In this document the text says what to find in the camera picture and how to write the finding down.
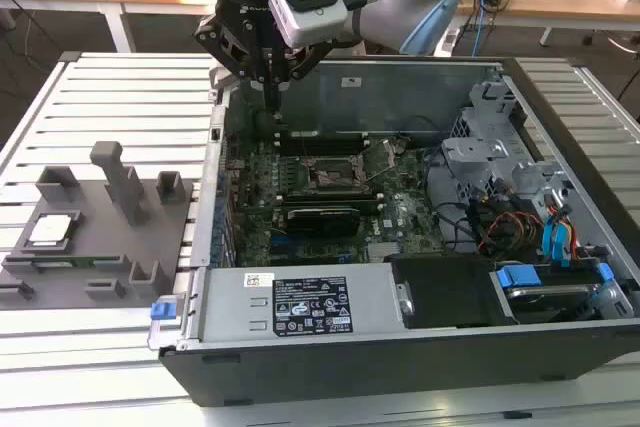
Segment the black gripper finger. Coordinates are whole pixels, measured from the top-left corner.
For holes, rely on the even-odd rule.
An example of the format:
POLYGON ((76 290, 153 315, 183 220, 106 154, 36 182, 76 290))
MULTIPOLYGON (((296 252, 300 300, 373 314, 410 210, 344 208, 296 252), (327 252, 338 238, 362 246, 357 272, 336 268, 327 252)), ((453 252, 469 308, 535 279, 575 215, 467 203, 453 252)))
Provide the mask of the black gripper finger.
POLYGON ((262 90, 264 106, 274 113, 274 82, 268 59, 269 24, 261 14, 209 15, 194 33, 195 40, 222 66, 262 90))
POLYGON ((280 114, 281 89, 292 80, 306 76, 331 51, 330 42, 321 42, 298 50, 278 41, 273 47, 273 115, 280 114))

